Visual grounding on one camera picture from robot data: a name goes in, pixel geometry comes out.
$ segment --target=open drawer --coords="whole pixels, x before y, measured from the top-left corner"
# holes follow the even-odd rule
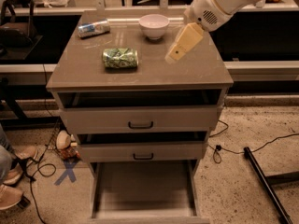
[[[213,130],[216,106],[67,108],[60,116],[70,133],[141,133]]]
[[[206,132],[82,136],[78,152],[86,162],[199,160],[206,153]]]
[[[92,207],[100,223],[209,223],[188,161],[97,163]]]

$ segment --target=green can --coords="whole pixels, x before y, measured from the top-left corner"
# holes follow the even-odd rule
[[[103,62],[105,68],[137,68],[137,51],[135,49],[104,49]]]

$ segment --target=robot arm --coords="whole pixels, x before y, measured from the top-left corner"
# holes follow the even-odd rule
[[[261,0],[193,0],[185,14],[210,32],[225,24],[242,7],[259,1]]]
[[[239,9],[259,1],[261,0],[193,0],[185,11],[190,22],[179,32],[165,59],[169,63],[179,60],[200,42],[204,31],[217,30]]]

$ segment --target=cabinet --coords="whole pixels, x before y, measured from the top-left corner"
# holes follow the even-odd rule
[[[79,23],[96,21],[84,12]],[[181,61],[164,55],[182,23],[159,41],[136,22],[81,40],[77,30],[47,85],[94,175],[92,217],[101,223],[208,223],[193,175],[233,84],[209,34]],[[139,66],[106,70],[102,52],[132,48]]]

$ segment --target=power cord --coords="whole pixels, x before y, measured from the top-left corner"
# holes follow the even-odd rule
[[[44,224],[46,224],[46,222],[43,220],[43,218],[41,217],[41,215],[40,215],[40,213],[39,213],[38,206],[37,206],[37,201],[36,201],[36,197],[35,197],[34,192],[33,192],[32,184],[33,184],[33,182],[36,181],[36,179],[35,179],[35,175],[36,175],[36,173],[40,173],[40,174],[41,174],[42,176],[44,176],[44,177],[50,177],[50,176],[53,176],[53,175],[55,174],[55,172],[56,172],[56,166],[55,166],[54,164],[52,164],[52,163],[45,163],[45,164],[43,164],[43,165],[40,166],[40,163],[42,162],[42,160],[43,160],[43,158],[44,158],[44,155],[45,155],[46,151],[49,150],[50,142],[51,142],[53,136],[55,135],[55,129],[56,129],[58,123],[59,123],[59,119],[57,119],[57,121],[56,121],[56,123],[55,123],[55,126],[54,126],[54,129],[53,129],[53,132],[52,132],[52,134],[51,134],[51,137],[50,137],[49,142],[45,145],[45,146],[46,146],[45,150],[43,151],[42,155],[39,157],[39,159],[38,159],[38,161],[37,161],[37,169],[36,169],[36,171],[31,175],[32,178],[30,178],[30,192],[31,192],[31,195],[32,195],[33,200],[34,200],[34,202],[35,202],[36,213],[37,213],[38,218],[40,219],[40,221],[41,221],[42,223],[44,223]],[[51,166],[51,167],[53,167],[53,172],[50,173],[49,175],[45,175],[45,174],[43,174],[42,171],[41,171],[42,168],[44,168],[44,167],[46,167],[46,166]]]
[[[221,120],[219,120],[219,122],[223,123],[226,127],[225,127],[222,131],[220,131],[220,132],[218,132],[218,133],[215,133],[215,134],[213,134],[213,135],[210,135],[210,136],[209,136],[210,138],[215,137],[216,135],[219,135],[219,134],[223,133],[224,131],[226,131],[226,130],[229,128],[229,125],[228,125],[227,123],[225,123],[225,122],[223,122],[223,121],[221,121]],[[292,134],[288,134],[288,135],[284,135],[284,136],[276,137],[276,138],[274,138],[273,140],[266,142],[266,143],[265,143],[264,145],[262,145],[261,147],[258,147],[258,148],[256,148],[256,149],[252,150],[251,152],[252,152],[252,153],[253,153],[253,152],[257,152],[257,151],[263,149],[264,147],[266,147],[267,145],[272,144],[273,142],[277,141],[278,139],[289,138],[289,137],[292,137],[292,136],[298,136],[298,135],[299,135],[299,133],[292,133]],[[237,154],[237,155],[239,155],[239,154],[244,154],[244,153],[245,153],[244,151],[235,152],[235,151],[233,151],[233,150],[224,148],[224,147],[222,147],[221,145],[216,145],[215,147],[209,145],[209,147],[212,148],[212,149],[214,150],[214,153],[213,153],[213,160],[214,160],[214,162],[216,162],[217,164],[219,164],[219,163],[222,162],[222,158],[221,158],[221,154],[220,154],[220,151],[221,151],[221,150],[224,150],[224,151],[226,151],[226,152],[230,152],[230,153],[233,153],[233,154]]]

